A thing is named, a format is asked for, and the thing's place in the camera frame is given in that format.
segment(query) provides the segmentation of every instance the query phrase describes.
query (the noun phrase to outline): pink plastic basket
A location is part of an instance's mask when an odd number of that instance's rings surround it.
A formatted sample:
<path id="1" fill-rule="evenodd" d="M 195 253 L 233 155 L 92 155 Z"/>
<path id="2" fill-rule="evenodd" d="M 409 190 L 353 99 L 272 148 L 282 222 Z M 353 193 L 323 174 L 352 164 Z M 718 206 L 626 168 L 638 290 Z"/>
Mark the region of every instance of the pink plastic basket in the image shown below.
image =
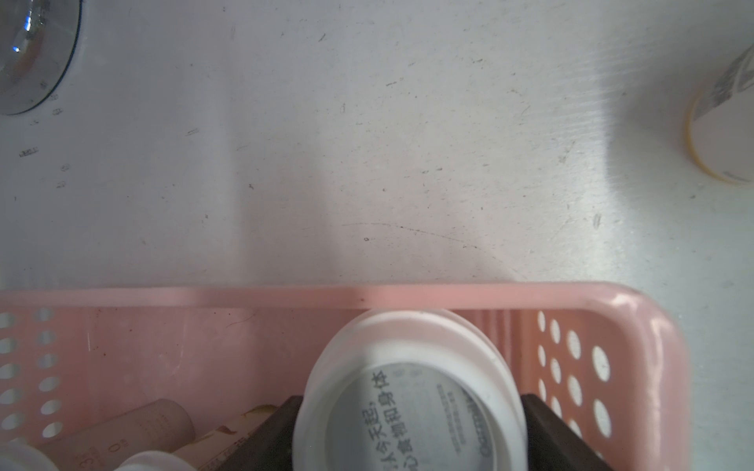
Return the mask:
<path id="1" fill-rule="evenodd" d="M 197 434 L 300 394 L 366 309 L 444 307 L 481 328 L 616 469 L 688 468 L 682 336 L 642 294 L 604 283 L 0 292 L 0 442 L 38 445 L 159 398 Z"/>

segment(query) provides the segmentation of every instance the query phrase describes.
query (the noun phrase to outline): yellow rim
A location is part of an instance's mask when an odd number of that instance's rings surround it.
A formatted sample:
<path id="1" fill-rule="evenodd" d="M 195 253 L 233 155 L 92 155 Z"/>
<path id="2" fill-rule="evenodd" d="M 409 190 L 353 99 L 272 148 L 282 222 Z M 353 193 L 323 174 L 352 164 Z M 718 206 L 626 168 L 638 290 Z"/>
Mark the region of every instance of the yellow rim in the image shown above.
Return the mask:
<path id="1" fill-rule="evenodd" d="M 276 405 L 262 404 L 262 405 L 256 406 L 255 408 L 251 409 L 248 412 L 244 412 L 244 415 L 246 415 L 246 414 L 259 414 L 259 413 L 262 413 L 262 414 L 272 414 L 275 411 L 277 411 L 277 406 Z"/>
<path id="2" fill-rule="evenodd" d="M 721 182 L 725 183 L 734 183 L 735 185 L 742 185 L 741 182 L 736 182 L 734 180 L 726 179 L 723 176 L 718 175 L 717 173 L 713 172 L 712 169 L 710 169 L 699 157 L 699 152 L 697 152 L 697 149 L 694 147 L 694 141 L 691 139 L 691 117 L 694 115 L 694 110 L 697 108 L 697 103 L 699 103 L 699 99 L 701 98 L 701 94 L 691 103 L 691 107 L 688 109 L 688 112 L 686 113 L 686 124 L 683 127 L 683 139 L 686 141 L 686 147 L 688 148 L 688 153 L 691 154 L 691 158 L 694 160 L 696 165 L 699 166 L 704 172 L 713 177 L 714 179 L 720 180 Z"/>

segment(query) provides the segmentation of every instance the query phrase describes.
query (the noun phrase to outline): white countertop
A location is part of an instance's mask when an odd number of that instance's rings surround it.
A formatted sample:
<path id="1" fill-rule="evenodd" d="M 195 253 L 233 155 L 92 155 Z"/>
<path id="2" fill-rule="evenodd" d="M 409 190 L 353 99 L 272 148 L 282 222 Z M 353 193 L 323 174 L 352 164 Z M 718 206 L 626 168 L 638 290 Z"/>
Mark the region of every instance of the white countertop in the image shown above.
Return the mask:
<path id="1" fill-rule="evenodd" d="M 754 2 L 86 3 L 0 117 L 0 286 L 624 283 L 687 336 L 696 469 L 754 460 L 754 197 L 681 140 Z"/>

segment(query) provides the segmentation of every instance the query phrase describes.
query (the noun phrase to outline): basket hole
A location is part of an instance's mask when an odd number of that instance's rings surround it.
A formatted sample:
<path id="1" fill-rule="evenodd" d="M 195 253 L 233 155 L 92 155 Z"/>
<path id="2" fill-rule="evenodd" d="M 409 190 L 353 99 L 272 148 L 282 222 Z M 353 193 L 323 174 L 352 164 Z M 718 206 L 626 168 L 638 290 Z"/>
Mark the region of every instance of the basket hole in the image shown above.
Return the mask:
<path id="1" fill-rule="evenodd" d="M 560 407 L 560 401 L 555 396 L 553 396 L 553 400 L 550 401 L 550 408 L 553 409 L 553 412 L 555 412 L 555 415 L 557 415 L 560 418 L 563 418 L 563 409 Z"/>
<path id="2" fill-rule="evenodd" d="M 597 428 L 599 432 L 605 437 L 610 438 L 612 434 L 612 423 L 610 422 L 610 414 L 608 414 L 608 408 L 599 399 L 594 399 L 594 419 L 597 422 Z"/>
<path id="3" fill-rule="evenodd" d="M 51 309 L 43 307 L 42 309 L 34 313 L 34 320 L 37 322 L 46 323 L 48 320 L 52 319 L 53 315 L 54 313 Z"/>
<path id="4" fill-rule="evenodd" d="M 58 399 L 52 399 L 51 401 L 47 401 L 42 404 L 42 407 L 39 409 L 39 411 L 44 415 L 50 415 L 58 412 L 61 407 L 63 407 L 63 403 L 61 401 L 59 401 Z"/>
<path id="5" fill-rule="evenodd" d="M 547 401 L 547 388 L 544 387 L 544 380 L 539 379 L 539 397 L 542 401 Z"/>
<path id="6" fill-rule="evenodd" d="M 575 376 L 568 376 L 568 392 L 574 404 L 581 405 L 583 403 L 584 397 L 581 395 L 581 385 Z"/>
<path id="7" fill-rule="evenodd" d="M 578 335 L 576 335 L 576 332 L 569 330 L 568 335 L 566 336 L 566 340 L 568 342 L 568 351 L 571 352 L 571 356 L 576 359 L 580 359 L 581 342 L 578 340 Z"/>
<path id="8" fill-rule="evenodd" d="M 15 363 L 5 363 L 3 366 L 0 366 L 0 379 L 11 379 L 15 378 L 16 375 L 18 375 L 18 372 L 21 371 L 21 367 L 18 366 Z"/>
<path id="9" fill-rule="evenodd" d="M 539 325 L 539 332 L 544 332 L 545 325 L 544 312 L 539 311 L 537 314 L 537 324 Z"/>
<path id="10" fill-rule="evenodd" d="M 550 361 L 550 371 L 553 373 L 555 382 L 560 384 L 560 381 L 562 381 L 562 372 L 560 371 L 560 363 L 557 358 L 553 358 Z"/>
<path id="11" fill-rule="evenodd" d="M 55 341 L 55 332 L 52 332 L 51 330 L 45 330 L 42 332 L 39 332 L 39 336 L 37 337 L 37 343 L 40 345 L 49 345 Z"/>
<path id="12" fill-rule="evenodd" d="M 0 329 L 16 325 L 16 317 L 11 313 L 0 313 Z"/>
<path id="13" fill-rule="evenodd" d="M 608 355 L 599 345 L 592 349 L 592 364 L 597 377 L 603 381 L 610 379 L 610 362 Z"/>
<path id="14" fill-rule="evenodd" d="M 39 390 L 43 393 L 49 393 L 60 385 L 60 378 L 57 376 L 50 376 L 39 382 Z"/>
<path id="15" fill-rule="evenodd" d="M 63 422 L 53 422 L 42 430 L 42 436 L 51 439 L 63 429 Z"/>
<path id="16" fill-rule="evenodd" d="M 45 353 L 37 359 L 37 366 L 41 369 L 52 368 L 57 364 L 57 355 L 55 353 Z"/>
<path id="17" fill-rule="evenodd" d="M 15 404 L 16 402 L 19 402 L 21 400 L 22 395 L 23 393 L 21 393 L 20 389 L 18 389 L 17 387 L 12 387 L 11 389 L 3 392 L 3 394 L 0 394 L 0 404 Z"/>
<path id="18" fill-rule="evenodd" d="M 7 337 L 0 340 L 0 353 L 10 353 L 16 350 L 18 342 L 15 338 Z"/>
<path id="19" fill-rule="evenodd" d="M 573 433 L 575 433 L 578 438 L 583 438 L 583 436 L 581 436 L 581 427 L 578 426 L 575 420 L 571 419 L 568 422 L 568 426 L 571 427 L 571 430 L 573 430 Z"/>
<path id="20" fill-rule="evenodd" d="M 11 415 L 8 415 L 6 418 L 2 420 L 2 429 L 3 430 L 13 430 L 17 429 L 18 427 L 21 427 L 21 424 L 23 424 L 23 419 L 25 417 L 21 412 L 14 412 Z"/>
<path id="21" fill-rule="evenodd" d="M 544 354 L 544 347 L 541 345 L 537 347 L 537 357 L 539 358 L 539 364 L 544 368 L 544 366 L 547 364 L 547 357 Z"/>
<path id="22" fill-rule="evenodd" d="M 553 336 L 553 342 L 560 343 L 560 324 L 555 319 L 550 322 L 550 334 Z"/>

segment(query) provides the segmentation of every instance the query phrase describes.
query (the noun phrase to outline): white container lid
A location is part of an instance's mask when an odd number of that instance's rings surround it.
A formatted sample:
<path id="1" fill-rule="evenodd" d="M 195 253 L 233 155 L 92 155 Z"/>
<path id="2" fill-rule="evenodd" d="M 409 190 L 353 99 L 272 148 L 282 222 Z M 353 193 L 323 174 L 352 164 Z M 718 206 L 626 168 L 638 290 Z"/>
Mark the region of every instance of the white container lid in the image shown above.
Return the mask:
<path id="1" fill-rule="evenodd" d="M 295 471 L 526 471 L 526 421 L 505 361 L 447 310 L 373 310 L 312 369 Z"/>
<path id="2" fill-rule="evenodd" d="M 197 471 L 174 454 L 164 451 L 142 451 L 128 458 L 115 471 Z"/>
<path id="3" fill-rule="evenodd" d="M 20 443 L 0 445 L 2 471 L 58 471 L 57 466 L 44 453 Z"/>

